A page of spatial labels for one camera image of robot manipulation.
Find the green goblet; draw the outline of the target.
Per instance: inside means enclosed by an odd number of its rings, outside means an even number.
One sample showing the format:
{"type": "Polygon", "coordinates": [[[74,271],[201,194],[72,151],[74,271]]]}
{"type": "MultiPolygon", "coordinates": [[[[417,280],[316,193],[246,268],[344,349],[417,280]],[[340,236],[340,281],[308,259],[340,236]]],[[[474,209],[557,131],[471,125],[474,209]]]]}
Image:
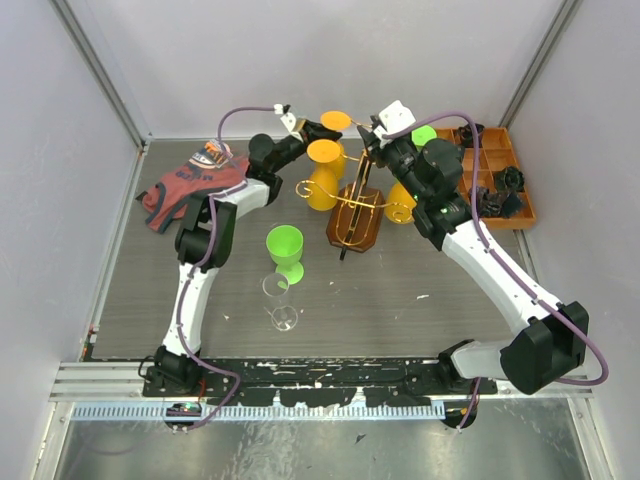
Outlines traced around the green goblet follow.
{"type": "Polygon", "coordinates": [[[411,140],[417,149],[422,149],[429,141],[437,137],[437,131],[430,125],[423,125],[411,132],[411,140]]]}
{"type": "Polygon", "coordinates": [[[270,230],[266,237],[267,251],[276,265],[275,272],[286,277],[290,285],[299,283],[304,276],[301,258],[304,250],[304,236],[292,225],[279,225],[270,230]]]}

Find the orange goblet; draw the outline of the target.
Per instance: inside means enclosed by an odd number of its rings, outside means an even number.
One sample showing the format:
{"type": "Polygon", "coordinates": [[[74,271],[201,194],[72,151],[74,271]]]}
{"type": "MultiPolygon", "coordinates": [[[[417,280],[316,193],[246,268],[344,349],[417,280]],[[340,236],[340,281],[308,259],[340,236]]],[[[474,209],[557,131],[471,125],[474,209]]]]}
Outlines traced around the orange goblet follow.
{"type": "MultiPolygon", "coordinates": [[[[321,123],[330,130],[341,132],[352,124],[352,119],[345,112],[332,110],[321,115],[321,123]]],[[[347,159],[343,144],[337,141],[337,145],[339,147],[339,156],[327,163],[327,166],[336,178],[341,180],[344,177],[347,159]]]]}
{"type": "Polygon", "coordinates": [[[390,189],[384,215],[394,224],[404,225],[414,221],[413,209],[417,206],[414,197],[399,182],[390,189]]]}
{"type": "Polygon", "coordinates": [[[308,146],[307,155],[315,165],[306,184],[309,190],[307,202],[314,210],[331,210],[337,203],[339,191],[339,180],[331,164],[339,159],[340,147],[333,140],[316,140],[308,146]]]}

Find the green goblet back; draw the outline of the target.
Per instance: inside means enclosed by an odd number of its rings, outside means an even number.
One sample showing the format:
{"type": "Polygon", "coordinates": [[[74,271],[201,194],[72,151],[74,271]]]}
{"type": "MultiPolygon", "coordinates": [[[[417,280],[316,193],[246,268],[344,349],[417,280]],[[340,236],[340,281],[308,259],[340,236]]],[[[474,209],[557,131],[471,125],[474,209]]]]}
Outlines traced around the green goblet back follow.
{"type": "Polygon", "coordinates": [[[422,149],[429,141],[437,137],[437,131],[430,125],[423,125],[411,132],[411,140],[417,149],[422,149]]]}

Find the orange goblet back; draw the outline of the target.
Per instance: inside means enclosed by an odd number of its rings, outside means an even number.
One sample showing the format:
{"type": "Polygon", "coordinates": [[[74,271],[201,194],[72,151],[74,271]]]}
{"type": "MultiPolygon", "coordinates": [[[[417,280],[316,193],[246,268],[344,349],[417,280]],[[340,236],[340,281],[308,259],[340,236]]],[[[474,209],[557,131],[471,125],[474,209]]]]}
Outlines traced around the orange goblet back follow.
{"type": "Polygon", "coordinates": [[[414,197],[399,182],[390,189],[384,215],[394,224],[404,225],[414,221],[413,209],[417,206],[414,197]]]}

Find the clear wine glass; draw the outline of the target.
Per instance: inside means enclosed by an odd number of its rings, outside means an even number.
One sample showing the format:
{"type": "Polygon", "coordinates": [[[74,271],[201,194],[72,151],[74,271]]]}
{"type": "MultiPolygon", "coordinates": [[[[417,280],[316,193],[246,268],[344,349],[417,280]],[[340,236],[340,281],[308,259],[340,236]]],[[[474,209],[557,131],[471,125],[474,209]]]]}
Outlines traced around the clear wine glass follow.
{"type": "Polygon", "coordinates": [[[281,332],[291,331],[298,322],[298,312],[291,302],[290,284],[286,276],[272,273],[262,281],[262,291],[266,299],[265,311],[272,325],[281,332]]]}

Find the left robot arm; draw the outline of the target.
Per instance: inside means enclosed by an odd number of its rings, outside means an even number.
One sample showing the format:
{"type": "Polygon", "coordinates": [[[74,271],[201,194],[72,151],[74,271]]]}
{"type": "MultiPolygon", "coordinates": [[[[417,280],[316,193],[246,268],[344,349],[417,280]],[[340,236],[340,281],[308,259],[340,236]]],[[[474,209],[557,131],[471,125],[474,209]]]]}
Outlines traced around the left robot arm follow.
{"type": "Polygon", "coordinates": [[[175,247],[179,286],[172,319],[153,356],[145,381],[158,389],[188,396],[199,387],[205,362],[199,358],[201,333],[211,287],[230,257],[236,221],[272,203],[282,186],[278,172],[306,153],[317,140],[338,141],[342,134],[310,120],[276,141],[260,133],[248,144],[243,183],[220,192],[198,193],[187,201],[175,247]]]}

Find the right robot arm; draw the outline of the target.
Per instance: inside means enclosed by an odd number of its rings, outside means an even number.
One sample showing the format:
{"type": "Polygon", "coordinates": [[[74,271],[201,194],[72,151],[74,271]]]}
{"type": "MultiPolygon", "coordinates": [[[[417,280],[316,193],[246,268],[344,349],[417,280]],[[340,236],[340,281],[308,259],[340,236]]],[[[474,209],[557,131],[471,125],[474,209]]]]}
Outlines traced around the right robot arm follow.
{"type": "Polygon", "coordinates": [[[509,342],[463,341],[440,354],[444,390],[459,394],[475,377],[506,379],[524,394],[560,380],[585,359],[589,315],[577,301],[563,303],[538,285],[474,220],[458,185],[464,153],[443,138],[417,148],[410,136],[393,140],[360,127],[368,156],[386,167],[415,200],[421,236],[462,267],[506,320],[509,342]]]}

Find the green goblet front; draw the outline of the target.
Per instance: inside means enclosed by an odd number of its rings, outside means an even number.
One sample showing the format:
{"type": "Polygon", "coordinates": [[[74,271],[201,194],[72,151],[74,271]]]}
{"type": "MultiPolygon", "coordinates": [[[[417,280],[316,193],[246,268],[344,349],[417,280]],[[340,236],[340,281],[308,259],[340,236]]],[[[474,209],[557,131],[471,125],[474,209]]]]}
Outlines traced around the green goblet front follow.
{"type": "Polygon", "coordinates": [[[270,230],[266,237],[267,251],[276,265],[275,272],[286,277],[290,285],[299,283],[304,276],[301,258],[304,250],[304,236],[292,225],[279,225],[270,230]]]}

